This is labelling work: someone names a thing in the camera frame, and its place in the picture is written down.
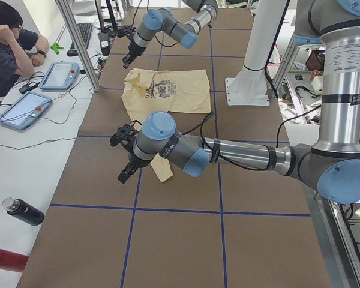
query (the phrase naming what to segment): black cylindrical can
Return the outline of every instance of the black cylindrical can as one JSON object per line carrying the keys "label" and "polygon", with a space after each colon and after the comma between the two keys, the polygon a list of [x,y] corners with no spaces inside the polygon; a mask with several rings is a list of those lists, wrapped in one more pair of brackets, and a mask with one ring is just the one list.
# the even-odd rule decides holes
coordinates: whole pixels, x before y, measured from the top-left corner
{"label": "black cylindrical can", "polygon": [[44,213],[22,199],[6,198],[1,206],[7,213],[32,226],[39,225],[44,220]]}

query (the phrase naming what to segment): keyboard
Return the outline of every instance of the keyboard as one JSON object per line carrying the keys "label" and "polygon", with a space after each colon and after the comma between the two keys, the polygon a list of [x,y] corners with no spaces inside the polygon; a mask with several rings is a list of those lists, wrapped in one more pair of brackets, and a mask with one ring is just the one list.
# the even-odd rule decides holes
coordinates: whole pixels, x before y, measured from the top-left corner
{"label": "keyboard", "polygon": [[[89,39],[91,39],[92,31],[94,29],[94,25],[92,23],[78,23],[77,27],[83,37],[85,47],[89,46]],[[71,50],[74,49],[74,43],[71,44]]]}

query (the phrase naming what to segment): beige fabric piece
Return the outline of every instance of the beige fabric piece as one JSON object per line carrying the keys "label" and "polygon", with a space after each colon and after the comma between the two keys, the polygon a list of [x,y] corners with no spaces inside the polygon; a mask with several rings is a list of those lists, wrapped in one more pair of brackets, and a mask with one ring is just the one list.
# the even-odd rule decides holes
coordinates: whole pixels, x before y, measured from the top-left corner
{"label": "beige fabric piece", "polygon": [[[122,100],[131,120],[140,122],[156,110],[181,113],[211,111],[209,81],[205,70],[132,69],[124,79]],[[156,155],[151,165],[161,182],[173,176],[168,160]]]}

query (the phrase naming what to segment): white table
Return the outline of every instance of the white table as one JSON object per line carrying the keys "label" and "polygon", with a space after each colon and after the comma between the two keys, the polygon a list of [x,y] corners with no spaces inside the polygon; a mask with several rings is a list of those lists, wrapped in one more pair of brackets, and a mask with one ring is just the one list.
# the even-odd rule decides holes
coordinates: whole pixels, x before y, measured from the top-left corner
{"label": "white table", "polygon": [[[77,22],[93,22],[97,17],[77,17]],[[50,44],[56,40],[60,30],[59,27],[50,37]],[[92,57],[100,50],[97,30],[94,29],[91,41],[89,42],[88,53]],[[67,57],[66,51],[70,48],[71,38],[67,29],[64,31],[59,44],[65,47],[56,55],[49,50],[46,62],[38,67],[37,71],[46,72],[53,62],[78,62],[82,65],[78,56]],[[97,56],[91,58],[93,64]],[[88,78],[83,79],[78,87],[72,90],[77,98],[73,112],[64,125],[54,124],[46,119],[38,119],[36,123],[25,131],[15,131],[0,124],[0,144],[15,147],[24,147],[59,138],[74,138],[77,130],[83,121],[85,112],[92,97],[93,90]],[[55,98],[61,92],[45,92],[35,89],[38,92],[51,98]],[[12,89],[5,97],[3,103],[14,103],[21,93],[18,88]],[[74,99],[67,94],[64,98],[53,101],[50,108],[42,117],[62,122],[74,103]],[[53,143],[46,143],[34,148],[21,151],[0,147],[0,248],[20,254],[29,255],[41,227],[30,226],[14,217],[9,216],[2,208],[1,202],[6,197],[20,198],[44,213],[49,207],[55,188],[59,182],[61,173],[67,162],[72,149],[73,140],[62,140]],[[0,270],[0,288],[16,287],[21,273]]]}

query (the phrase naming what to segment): wristwatch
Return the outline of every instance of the wristwatch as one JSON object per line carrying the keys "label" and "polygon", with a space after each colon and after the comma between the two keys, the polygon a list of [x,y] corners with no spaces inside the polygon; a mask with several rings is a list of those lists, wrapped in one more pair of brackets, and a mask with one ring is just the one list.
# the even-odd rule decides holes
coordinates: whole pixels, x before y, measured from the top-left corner
{"label": "wristwatch", "polygon": [[44,57],[46,57],[46,53],[44,51],[42,51],[42,50],[39,50],[37,53],[42,54],[42,55],[44,55]]}

